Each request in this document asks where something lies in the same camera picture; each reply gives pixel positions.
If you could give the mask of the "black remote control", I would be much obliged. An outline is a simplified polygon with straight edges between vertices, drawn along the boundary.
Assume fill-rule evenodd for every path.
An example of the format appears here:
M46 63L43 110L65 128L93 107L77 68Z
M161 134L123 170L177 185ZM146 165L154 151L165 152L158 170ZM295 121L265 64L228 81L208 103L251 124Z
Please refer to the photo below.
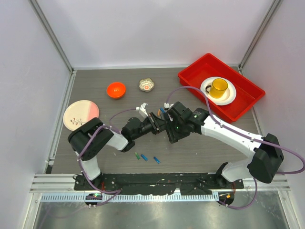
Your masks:
M169 141L171 144L178 142L178 139L174 132L173 122L170 120L168 113L162 113L161 118L164 121L165 130L168 135Z

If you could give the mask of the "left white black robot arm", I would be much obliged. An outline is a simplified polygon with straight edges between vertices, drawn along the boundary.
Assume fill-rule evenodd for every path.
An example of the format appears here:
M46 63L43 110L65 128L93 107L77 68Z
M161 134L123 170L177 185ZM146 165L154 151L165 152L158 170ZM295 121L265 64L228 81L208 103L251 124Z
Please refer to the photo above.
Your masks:
M154 113L140 121L130 118L121 131L114 131L99 118L93 118L68 136L68 142L77 155L81 167L84 188L97 190L102 187L102 172L98 166L97 154L105 146L127 152L135 146L135 140L148 134L154 135L166 129L166 121Z

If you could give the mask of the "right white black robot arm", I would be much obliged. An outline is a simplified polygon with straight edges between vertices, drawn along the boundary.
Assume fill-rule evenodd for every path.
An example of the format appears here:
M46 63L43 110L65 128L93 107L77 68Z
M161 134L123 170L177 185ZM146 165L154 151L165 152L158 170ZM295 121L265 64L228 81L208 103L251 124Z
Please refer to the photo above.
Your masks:
M191 111L182 103L165 103L164 119L172 142L187 137L190 133L215 138L243 153L247 158L237 162L224 162L216 171L215 182L227 188L239 179L255 178L270 184L284 160L282 150L275 147L277 137L261 136L232 126L207 110Z

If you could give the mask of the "blue battery right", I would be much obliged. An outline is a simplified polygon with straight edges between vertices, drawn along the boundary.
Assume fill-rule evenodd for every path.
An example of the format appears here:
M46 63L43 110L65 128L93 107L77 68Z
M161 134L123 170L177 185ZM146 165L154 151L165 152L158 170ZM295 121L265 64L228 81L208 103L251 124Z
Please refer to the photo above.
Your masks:
M160 164L161 162L160 162L160 160L157 158L157 157L153 157L154 158L154 160L157 162L157 164Z

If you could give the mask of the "small patterned flower bowl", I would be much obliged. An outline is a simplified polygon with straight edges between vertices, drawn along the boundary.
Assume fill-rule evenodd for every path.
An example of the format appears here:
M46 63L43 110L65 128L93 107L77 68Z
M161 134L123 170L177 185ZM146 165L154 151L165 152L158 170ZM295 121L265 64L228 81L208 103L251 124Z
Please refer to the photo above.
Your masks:
M151 78L141 79L139 81L139 89L144 92L150 92L155 86Z

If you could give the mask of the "yellow glass mug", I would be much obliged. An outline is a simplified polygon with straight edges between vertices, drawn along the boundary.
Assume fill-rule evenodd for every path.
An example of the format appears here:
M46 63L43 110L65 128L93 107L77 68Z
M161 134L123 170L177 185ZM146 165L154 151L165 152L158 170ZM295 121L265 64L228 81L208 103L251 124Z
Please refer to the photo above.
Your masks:
M212 97L212 98L221 98L225 91L228 88L228 83L226 80L221 78L216 78L212 81L212 83L206 86L205 91Z

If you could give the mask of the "orange bowl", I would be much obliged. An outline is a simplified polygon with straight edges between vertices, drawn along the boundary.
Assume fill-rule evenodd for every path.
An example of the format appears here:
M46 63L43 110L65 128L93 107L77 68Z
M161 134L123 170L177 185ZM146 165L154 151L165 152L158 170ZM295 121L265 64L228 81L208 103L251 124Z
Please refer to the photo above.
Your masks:
M112 99L120 99L125 95L126 86L121 82L113 82L106 89L107 95Z

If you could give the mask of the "red plastic bin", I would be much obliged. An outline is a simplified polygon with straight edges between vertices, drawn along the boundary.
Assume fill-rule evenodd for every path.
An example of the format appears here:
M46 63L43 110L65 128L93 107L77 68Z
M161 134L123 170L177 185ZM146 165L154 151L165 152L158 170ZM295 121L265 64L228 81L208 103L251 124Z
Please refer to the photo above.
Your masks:
M205 96L208 97L209 106L221 119L228 123L239 120L256 102L264 95L265 91L255 85L250 80L243 77L240 73L233 70L224 62L210 53L186 67L178 73L180 84L183 86L192 86L202 90L202 93L189 89L189 91L205 103ZM235 90L236 96L231 103L228 101L221 105L220 102L206 93L206 86L203 82L211 78L224 78L231 83Z

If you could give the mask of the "white plate in bin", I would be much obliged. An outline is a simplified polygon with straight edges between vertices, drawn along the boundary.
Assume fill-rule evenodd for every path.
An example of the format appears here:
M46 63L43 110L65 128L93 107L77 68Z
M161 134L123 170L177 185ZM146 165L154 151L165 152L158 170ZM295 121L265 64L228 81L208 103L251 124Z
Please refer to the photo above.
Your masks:
M228 84L228 88L226 89L226 91L224 92L224 94L222 95L222 97L220 98L213 98L207 91L206 91L206 87L207 86L211 86L212 82L215 79L223 79L227 82ZM235 86L227 79L222 78L222 77L209 77L207 79L205 79L200 86L200 90L216 105L228 105L230 103L232 103L237 95L236 92L236 88Z

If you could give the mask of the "pink white floral plate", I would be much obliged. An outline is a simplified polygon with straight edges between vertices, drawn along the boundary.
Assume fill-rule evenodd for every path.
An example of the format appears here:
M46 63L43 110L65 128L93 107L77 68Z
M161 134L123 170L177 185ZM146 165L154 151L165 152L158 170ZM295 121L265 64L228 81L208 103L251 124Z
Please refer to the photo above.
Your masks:
M93 118L99 117L98 106L89 100L79 100L65 110L63 115L63 124L70 130L74 131Z

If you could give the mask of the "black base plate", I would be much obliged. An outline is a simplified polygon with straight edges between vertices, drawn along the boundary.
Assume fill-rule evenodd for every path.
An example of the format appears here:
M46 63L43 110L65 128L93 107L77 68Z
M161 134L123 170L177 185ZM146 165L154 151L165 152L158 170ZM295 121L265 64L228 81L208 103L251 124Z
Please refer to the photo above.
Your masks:
M211 194L213 189L243 189L242 180L226 183L223 187L217 183L218 176L208 173L104 173L91 183L94 187L121 195L171 195L178 188L182 195Z

